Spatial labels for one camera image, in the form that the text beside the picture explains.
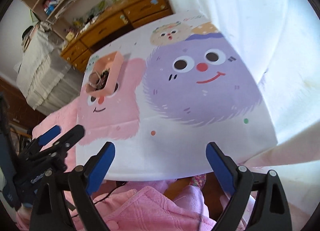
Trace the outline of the white floral curtain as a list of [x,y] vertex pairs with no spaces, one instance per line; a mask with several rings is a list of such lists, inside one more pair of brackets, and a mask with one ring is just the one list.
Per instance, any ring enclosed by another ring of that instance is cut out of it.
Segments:
[[319,18],[307,0],[169,0],[200,10],[231,42],[263,93],[278,145],[251,166],[319,160]]

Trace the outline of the cartoon printed tablecloth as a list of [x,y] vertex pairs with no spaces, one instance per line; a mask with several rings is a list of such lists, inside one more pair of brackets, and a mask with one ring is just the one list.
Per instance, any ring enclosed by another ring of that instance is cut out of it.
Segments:
[[[86,93],[95,62],[124,58],[114,93]],[[210,142],[235,162],[274,147],[276,133],[262,94],[238,53],[198,11],[146,24],[95,52],[88,61],[75,148],[83,165],[105,142],[116,147],[108,180],[151,181],[210,172]]]

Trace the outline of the pink plastic tray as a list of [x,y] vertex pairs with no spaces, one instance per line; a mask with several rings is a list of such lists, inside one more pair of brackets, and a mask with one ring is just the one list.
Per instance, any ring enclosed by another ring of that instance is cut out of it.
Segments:
[[112,52],[99,58],[94,64],[93,72],[97,71],[101,75],[102,86],[100,89],[94,89],[87,82],[86,93],[95,98],[112,95],[116,89],[123,61],[120,52]]

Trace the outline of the wooden desk with drawers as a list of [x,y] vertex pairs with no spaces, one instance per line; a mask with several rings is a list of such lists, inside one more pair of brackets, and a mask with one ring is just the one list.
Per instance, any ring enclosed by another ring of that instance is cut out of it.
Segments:
[[136,29],[171,14],[169,0],[119,0],[72,39],[60,56],[76,70],[84,72],[98,43],[124,28]]

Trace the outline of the white lace covered furniture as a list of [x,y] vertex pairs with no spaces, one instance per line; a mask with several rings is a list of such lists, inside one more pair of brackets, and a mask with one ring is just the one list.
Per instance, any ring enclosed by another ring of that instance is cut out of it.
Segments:
[[37,24],[23,38],[16,84],[27,104],[49,115],[80,95],[83,74],[61,54],[64,40],[48,24]]

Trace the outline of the pink band smartwatch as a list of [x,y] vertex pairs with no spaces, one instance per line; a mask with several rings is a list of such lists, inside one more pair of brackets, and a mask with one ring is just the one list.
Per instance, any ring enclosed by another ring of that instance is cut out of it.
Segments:
[[88,78],[88,84],[94,89],[100,89],[102,86],[102,79],[99,72],[94,71],[90,74]]

